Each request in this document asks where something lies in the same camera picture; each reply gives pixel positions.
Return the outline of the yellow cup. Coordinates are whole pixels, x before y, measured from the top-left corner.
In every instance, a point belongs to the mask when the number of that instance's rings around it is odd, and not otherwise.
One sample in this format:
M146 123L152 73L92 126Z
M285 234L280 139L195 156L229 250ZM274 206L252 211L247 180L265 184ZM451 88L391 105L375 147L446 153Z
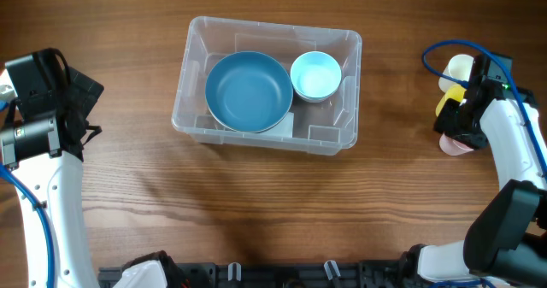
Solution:
M460 85L451 86L447 90L447 92L443 95L443 97L440 99L440 101L438 102L438 105L435 108L435 115L439 116L439 114L440 114L442 108L444 107L445 103L450 99L455 100L458 103L460 103L464 98L465 91L466 91L466 89L464 87L460 86Z

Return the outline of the pink cup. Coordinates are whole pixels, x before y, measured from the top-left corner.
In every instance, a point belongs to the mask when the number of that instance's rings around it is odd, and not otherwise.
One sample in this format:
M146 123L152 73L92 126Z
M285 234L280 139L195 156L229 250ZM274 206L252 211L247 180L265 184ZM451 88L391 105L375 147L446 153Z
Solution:
M453 138L449 138L445 134L442 134L439 139L440 149L449 156L461 156L468 152L473 151L473 148L460 143Z

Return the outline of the cream white cup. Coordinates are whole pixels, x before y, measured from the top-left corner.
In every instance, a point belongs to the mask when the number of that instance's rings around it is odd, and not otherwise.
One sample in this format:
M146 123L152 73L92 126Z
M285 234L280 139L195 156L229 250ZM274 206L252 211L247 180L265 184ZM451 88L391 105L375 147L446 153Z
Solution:
M453 56L446 68L443 71L443 75L451 77L453 79L468 81L473 66L473 57L470 55L459 54ZM455 82L441 77L438 81L438 86L442 92L447 92Z

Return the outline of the light blue small bowl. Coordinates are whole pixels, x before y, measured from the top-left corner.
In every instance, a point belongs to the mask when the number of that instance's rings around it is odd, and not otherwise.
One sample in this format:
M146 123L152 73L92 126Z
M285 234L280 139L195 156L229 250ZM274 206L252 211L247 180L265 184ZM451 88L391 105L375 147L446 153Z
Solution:
M294 90L310 97L325 97L339 88L342 70L327 53L310 51L292 63L290 77Z

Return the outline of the dark blue bowl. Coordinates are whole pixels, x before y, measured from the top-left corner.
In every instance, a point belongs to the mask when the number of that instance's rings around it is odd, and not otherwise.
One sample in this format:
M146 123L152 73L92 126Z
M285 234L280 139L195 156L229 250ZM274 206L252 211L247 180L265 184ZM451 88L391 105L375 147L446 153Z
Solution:
M222 58L206 80L208 109L290 110L293 87L289 74L271 56L241 51Z

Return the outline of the mint green small bowl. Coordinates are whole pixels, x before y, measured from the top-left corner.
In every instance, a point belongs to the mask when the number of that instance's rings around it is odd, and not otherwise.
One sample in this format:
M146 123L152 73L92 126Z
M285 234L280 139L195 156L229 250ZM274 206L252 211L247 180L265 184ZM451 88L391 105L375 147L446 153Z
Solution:
M321 102L324 102L326 101L329 97L333 96L336 92L334 93L331 93L325 97L310 97L310 96L307 96L305 95L304 93L300 92L299 90L294 90L294 92L296 92L296 94L302 99L304 100L305 102L308 102L308 103L321 103Z

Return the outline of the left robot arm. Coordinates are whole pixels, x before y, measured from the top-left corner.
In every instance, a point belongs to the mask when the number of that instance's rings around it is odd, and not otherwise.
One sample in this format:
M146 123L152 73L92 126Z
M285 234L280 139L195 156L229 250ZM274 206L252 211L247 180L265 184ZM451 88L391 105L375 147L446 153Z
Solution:
M82 209L87 120L103 86L58 63L8 62L15 92L1 129L1 176L20 196L31 287L97 287Z

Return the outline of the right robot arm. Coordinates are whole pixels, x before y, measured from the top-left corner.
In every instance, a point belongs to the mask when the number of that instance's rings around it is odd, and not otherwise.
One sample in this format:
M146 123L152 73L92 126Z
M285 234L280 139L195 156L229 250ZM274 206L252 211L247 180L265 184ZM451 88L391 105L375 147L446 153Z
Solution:
M463 103L448 100L436 125L448 134L475 134L488 144L499 192L462 241L420 247L415 278L434 286L495 278L512 285L546 285L546 144L537 103L526 89L485 76L470 80Z

